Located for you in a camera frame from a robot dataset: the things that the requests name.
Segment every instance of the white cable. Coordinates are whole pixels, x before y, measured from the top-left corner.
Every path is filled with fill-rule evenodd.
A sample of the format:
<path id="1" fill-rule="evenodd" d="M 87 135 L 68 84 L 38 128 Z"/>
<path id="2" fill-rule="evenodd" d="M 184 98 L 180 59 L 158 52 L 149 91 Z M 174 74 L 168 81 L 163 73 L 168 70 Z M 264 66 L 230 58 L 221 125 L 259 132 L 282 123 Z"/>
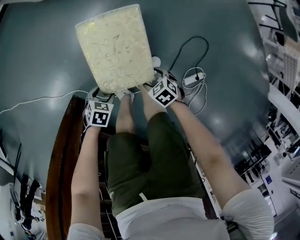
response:
<path id="1" fill-rule="evenodd" d="M 33 102 L 37 102 L 37 101 L 40 101 L 40 100 L 44 100 L 44 99 L 51 99 L 51 98 L 63 98 L 71 93 L 74 93 L 74 92 L 84 92 L 84 93 L 88 93 L 87 91 L 83 91 L 83 90 L 74 90 L 74 91 L 71 91 L 71 92 L 68 92 L 62 96 L 57 96 L 57 97 L 40 97 L 40 98 L 36 98 L 34 100 L 30 100 L 30 101 L 26 101 L 26 102 L 21 102 L 21 103 L 18 103 L 17 105 L 13 106 L 12 108 L 8 108 L 8 109 L 5 109 L 3 111 L 0 112 L 0 114 L 4 113 L 4 112 L 8 112 L 8 111 L 11 111 L 13 109 L 15 109 L 17 106 L 19 105 L 23 105 L 23 104 L 27 104 L 27 103 L 33 103 Z M 101 99 L 108 99 L 109 97 L 102 97 L 102 96 L 98 96 L 98 98 L 101 98 Z"/>
<path id="2" fill-rule="evenodd" d="M 202 73 L 203 73 L 203 79 L 202 79 L 202 80 L 199 80 L 199 82 L 198 82 L 197 84 L 195 84 L 193 87 L 190 87 L 190 88 L 189 88 L 189 87 L 187 87 L 187 86 L 184 84 L 184 79 L 185 79 L 187 73 L 188 73 L 190 70 L 192 70 L 192 69 L 200 69 L 200 70 L 202 71 Z M 192 90 L 190 94 L 187 94 L 187 95 L 186 95 L 186 96 L 190 96 L 190 95 L 193 94 L 192 99 L 191 99 L 191 100 L 189 101 L 189 103 L 188 103 L 188 107 L 189 107 L 189 108 L 190 108 L 190 106 L 191 106 L 192 101 L 194 100 L 194 98 L 195 98 L 196 96 L 199 95 L 199 93 L 202 91 L 203 86 L 205 86 L 205 101 L 204 101 L 204 105 L 203 105 L 203 107 L 201 108 L 201 110 L 200 110 L 199 112 L 197 112 L 195 115 L 198 115 L 199 113 L 201 113 L 202 110 L 203 110 L 203 109 L 205 108 L 205 106 L 206 106 L 207 85 L 206 85 L 206 83 L 205 83 L 205 77 L 206 77 L 206 74 L 205 74 L 205 72 L 203 71 L 203 69 L 202 69 L 201 67 L 191 67 L 190 69 L 188 69 L 188 70 L 185 72 L 185 74 L 183 75 L 183 78 L 182 78 L 182 80 L 181 80 L 181 85 L 182 85 L 183 88 L 185 88 L 185 89 L 187 89 L 187 90 Z"/>
<path id="3" fill-rule="evenodd" d="M 103 200 L 103 196 L 102 196 L 102 192 L 101 192 L 101 189 L 100 189 L 100 188 L 99 188 L 99 192 L 100 192 L 100 195 L 101 195 L 101 200 L 102 200 L 102 202 L 103 202 L 103 204 L 104 204 L 104 206 L 105 206 L 105 202 L 104 202 L 104 200 Z M 112 224 L 112 222 L 111 222 L 111 219 L 109 218 L 109 215 L 108 215 L 108 212 L 107 212 L 106 207 L 105 207 L 105 212 L 106 212 L 108 221 L 109 221 L 109 223 L 110 223 L 110 225 L 111 225 L 111 227 L 112 227 L 112 231 L 113 231 L 114 237 L 115 237 L 116 240 L 117 240 L 118 238 L 117 238 L 116 233 L 114 232 L 113 224 Z"/>

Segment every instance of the gray floor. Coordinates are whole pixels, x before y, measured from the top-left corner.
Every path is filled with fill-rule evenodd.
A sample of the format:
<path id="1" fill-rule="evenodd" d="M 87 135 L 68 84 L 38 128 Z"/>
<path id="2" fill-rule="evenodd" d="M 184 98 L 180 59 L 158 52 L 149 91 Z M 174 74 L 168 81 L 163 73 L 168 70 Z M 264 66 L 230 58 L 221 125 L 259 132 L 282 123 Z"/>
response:
<path id="1" fill-rule="evenodd" d="M 45 0 L 11 4 L 0 23 L 0 109 L 76 89 L 95 81 L 84 59 L 75 25 L 92 16 L 139 3 L 152 55 L 169 67 L 181 44 L 193 35 L 210 42 L 200 66 L 207 77 L 207 105 L 199 119 L 234 157 L 247 147 L 249 131 L 265 122 L 269 85 L 263 45 L 254 18 L 243 0 Z M 173 73 L 181 78 L 204 51 L 197 40 L 187 45 Z M 4 145 L 15 162 L 22 143 L 19 174 L 46 185 L 47 171 L 60 121 L 71 96 L 22 105 L 0 116 Z M 138 134 L 146 120 L 140 96 L 134 103 Z M 194 103 L 201 108 L 204 95 Z M 113 111 L 111 124 L 119 103 Z"/>

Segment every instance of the white shirt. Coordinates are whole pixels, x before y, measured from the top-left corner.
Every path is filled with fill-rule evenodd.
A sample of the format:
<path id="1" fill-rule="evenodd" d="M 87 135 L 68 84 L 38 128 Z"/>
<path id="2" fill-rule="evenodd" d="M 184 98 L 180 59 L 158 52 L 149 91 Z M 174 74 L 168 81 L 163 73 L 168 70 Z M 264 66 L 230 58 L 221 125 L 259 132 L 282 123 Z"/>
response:
<path id="1" fill-rule="evenodd" d="M 223 208 L 225 220 L 238 224 L 247 239 L 270 239 L 274 218 L 258 189 L 237 194 Z M 208 220 L 202 200 L 192 197 L 164 198 L 142 202 L 116 217 L 123 239 L 131 240 L 229 240 L 221 219 Z M 68 240 L 103 240 L 92 226 L 74 224 Z"/>

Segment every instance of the green shorts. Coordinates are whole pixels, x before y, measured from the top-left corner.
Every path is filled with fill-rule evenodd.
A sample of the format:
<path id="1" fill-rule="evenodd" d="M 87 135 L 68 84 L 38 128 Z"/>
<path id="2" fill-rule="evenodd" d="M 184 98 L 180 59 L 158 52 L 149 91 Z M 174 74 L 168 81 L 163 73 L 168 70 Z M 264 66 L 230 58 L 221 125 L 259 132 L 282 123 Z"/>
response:
<path id="1" fill-rule="evenodd" d="M 131 133 L 117 133 L 108 140 L 105 168 L 114 216 L 142 202 L 140 193 L 148 200 L 204 197 L 187 146 L 167 113 L 149 120 L 147 137 L 148 153 L 142 150 L 139 137 Z"/>

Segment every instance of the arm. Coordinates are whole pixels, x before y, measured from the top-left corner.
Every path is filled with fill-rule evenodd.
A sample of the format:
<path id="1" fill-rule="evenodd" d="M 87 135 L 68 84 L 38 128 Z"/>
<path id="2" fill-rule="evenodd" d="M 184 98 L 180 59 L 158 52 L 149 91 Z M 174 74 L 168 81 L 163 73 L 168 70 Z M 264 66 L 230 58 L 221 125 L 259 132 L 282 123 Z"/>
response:
<path id="1" fill-rule="evenodd" d="M 179 119 L 221 208 L 238 193 L 250 189 L 233 168 L 221 145 L 189 108 L 174 102 L 171 109 Z"/>
<path id="2" fill-rule="evenodd" d="M 87 129 L 74 170 L 71 225 L 82 223 L 102 229 L 98 179 L 99 127 Z"/>

